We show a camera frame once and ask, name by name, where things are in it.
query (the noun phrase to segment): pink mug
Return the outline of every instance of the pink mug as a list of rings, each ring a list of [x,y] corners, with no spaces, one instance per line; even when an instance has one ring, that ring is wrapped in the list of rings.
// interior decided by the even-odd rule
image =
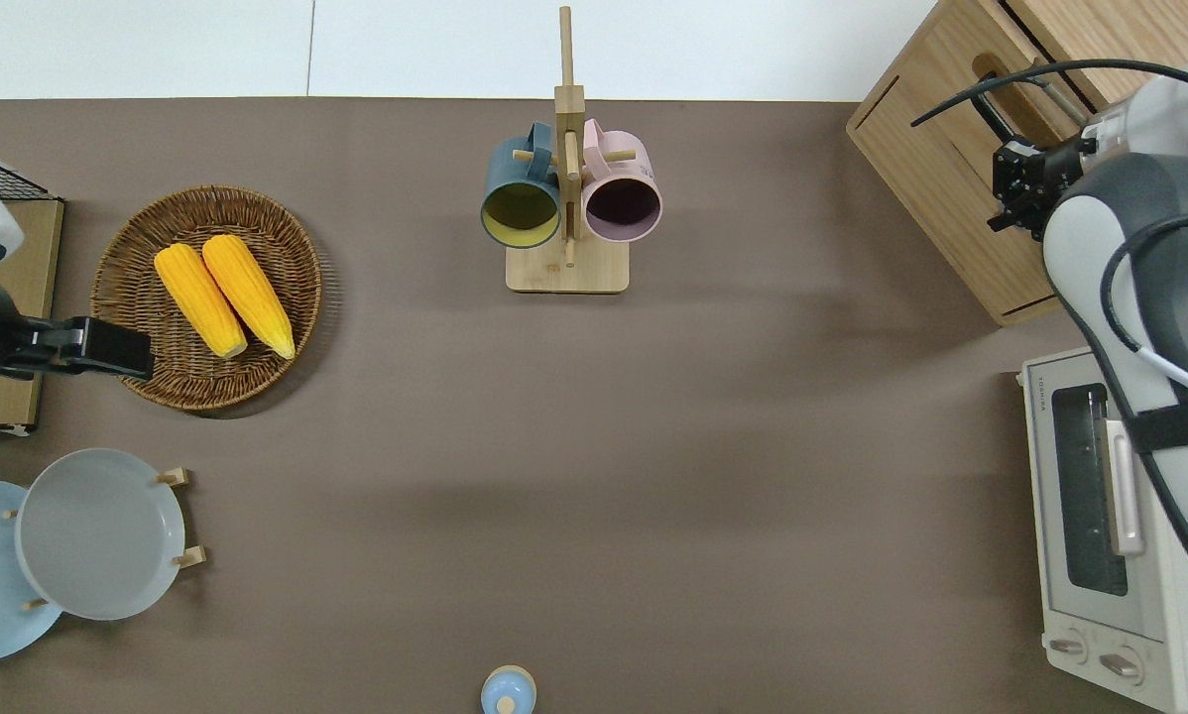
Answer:
[[[639,240],[655,229],[661,222],[661,190],[643,141],[626,131],[604,131],[595,119],[586,119],[582,150],[588,171],[581,189],[586,229],[618,244]],[[608,162],[604,157],[625,150],[632,150],[634,158]]]

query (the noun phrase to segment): mug handle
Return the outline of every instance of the mug handle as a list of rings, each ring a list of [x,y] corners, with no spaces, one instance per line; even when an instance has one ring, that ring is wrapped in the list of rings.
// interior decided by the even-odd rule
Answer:
[[[550,146],[554,144],[554,128],[545,122],[531,122],[531,131],[527,132],[527,150],[531,151],[531,159],[527,162],[527,177],[531,181],[545,181],[545,171],[549,171]]]
[[[584,146],[581,152],[584,154],[584,168],[588,168],[594,181],[602,179],[611,175],[612,168],[607,166],[604,158],[604,127],[598,126],[598,119],[584,120]]]

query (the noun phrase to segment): toaster oven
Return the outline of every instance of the toaster oven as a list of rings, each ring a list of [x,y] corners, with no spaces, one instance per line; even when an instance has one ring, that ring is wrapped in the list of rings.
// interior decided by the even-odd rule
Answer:
[[[1188,710],[1188,556],[1095,358],[1030,360],[1018,380],[1048,662],[1152,708]]]

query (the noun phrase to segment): oven knob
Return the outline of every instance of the oven knob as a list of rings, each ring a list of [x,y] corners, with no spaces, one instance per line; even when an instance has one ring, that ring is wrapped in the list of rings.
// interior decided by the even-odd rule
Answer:
[[[1082,655],[1083,643],[1073,639],[1053,639],[1048,640],[1048,650],[1063,651],[1066,655]]]
[[[1066,655],[1067,658],[1079,664],[1088,661],[1088,646],[1085,644],[1087,640],[1083,640],[1083,633],[1080,633],[1079,630],[1066,630],[1064,636],[1061,637],[1043,633],[1042,640],[1047,650],[1060,651],[1061,655]]]
[[[1099,658],[1101,666],[1110,669],[1118,677],[1127,680],[1133,687],[1142,683],[1145,678],[1145,670],[1142,669],[1142,658],[1133,651],[1132,647],[1121,647],[1121,651],[1114,651],[1110,655],[1101,655]]]

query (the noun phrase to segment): toaster oven door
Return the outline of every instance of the toaster oven door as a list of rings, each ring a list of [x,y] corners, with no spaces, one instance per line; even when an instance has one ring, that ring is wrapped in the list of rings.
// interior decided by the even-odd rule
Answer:
[[[1119,555],[1112,538],[1106,421],[1119,417],[1092,356],[1055,366],[1030,392],[1048,607],[1162,640],[1154,556]]]

